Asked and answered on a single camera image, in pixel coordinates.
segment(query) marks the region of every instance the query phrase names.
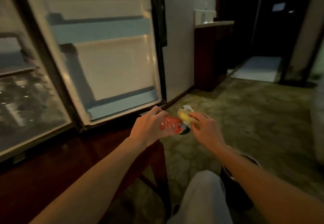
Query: white countertop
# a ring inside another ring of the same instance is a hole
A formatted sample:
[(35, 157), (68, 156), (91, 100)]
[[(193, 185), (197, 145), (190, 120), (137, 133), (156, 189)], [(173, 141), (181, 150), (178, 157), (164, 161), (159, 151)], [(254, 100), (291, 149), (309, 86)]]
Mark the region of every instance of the white countertop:
[(195, 29), (206, 28), (211, 26), (231, 25), (231, 24), (234, 24), (234, 21), (217, 21), (217, 22), (210, 22), (210, 23), (196, 25)]

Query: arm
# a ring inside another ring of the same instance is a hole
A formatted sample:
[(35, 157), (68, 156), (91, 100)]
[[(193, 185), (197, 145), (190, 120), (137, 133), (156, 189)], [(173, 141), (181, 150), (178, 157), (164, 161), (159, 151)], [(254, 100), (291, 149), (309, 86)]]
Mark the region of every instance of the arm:
[(137, 156), (156, 140), (173, 134), (159, 129), (166, 114), (154, 107), (138, 118), (127, 139), (50, 203), (30, 224), (98, 223)]
[(219, 126), (209, 116), (198, 112), (191, 116), (199, 120), (199, 129), (192, 124), (197, 140), (229, 169), (269, 223), (324, 223), (321, 201), (240, 156), (225, 144)]

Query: forearm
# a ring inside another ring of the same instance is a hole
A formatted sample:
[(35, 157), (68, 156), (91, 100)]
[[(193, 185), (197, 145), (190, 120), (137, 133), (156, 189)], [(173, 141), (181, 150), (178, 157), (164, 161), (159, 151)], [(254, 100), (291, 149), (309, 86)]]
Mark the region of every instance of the forearm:
[(324, 204), (240, 156), (213, 150), (270, 223), (324, 223)]
[(127, 138), (48, 205), (31, 223), (98, 223), (127, 170), (144, 150)]

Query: mini fridge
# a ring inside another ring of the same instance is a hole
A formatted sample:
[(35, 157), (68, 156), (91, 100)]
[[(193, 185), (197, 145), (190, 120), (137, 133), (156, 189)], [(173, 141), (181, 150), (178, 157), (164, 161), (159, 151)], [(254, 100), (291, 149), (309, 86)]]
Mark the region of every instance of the mini fridge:
[(59, 94), (59, 125), (82, 132), (166, 103), (164, 0), (15, 1)]
[(0, 161), (69, 128), (14, 0), (0, 0)]

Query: floor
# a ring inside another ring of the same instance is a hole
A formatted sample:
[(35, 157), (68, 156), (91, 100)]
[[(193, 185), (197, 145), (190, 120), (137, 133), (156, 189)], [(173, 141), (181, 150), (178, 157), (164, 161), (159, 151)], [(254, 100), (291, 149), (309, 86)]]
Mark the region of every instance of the floor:
[(232, 78), (275, 82), (281, 57), (253, 56), (248, 59)]
[[(212, 92), (193, 90), (168, 109), (184, 104), (221, 124), (226, 143), (257, 159), (265, 170), (324, 200), (324, 171), (317, 165), (309, 116), (312, 89), (227, 78)], [(193, 137), (161, 140), (165, 148), (172, 204), (180, 203), (190, 179), (201, 170), (220, 173), (221, 164)], [(145, 175), (153, 179), (148, 168)], [(234, 223), (265, 223), (253, 208), (231, 209)], [(159, 197), (140, 180), (110, 208), (102, 223), (164, 223)]]

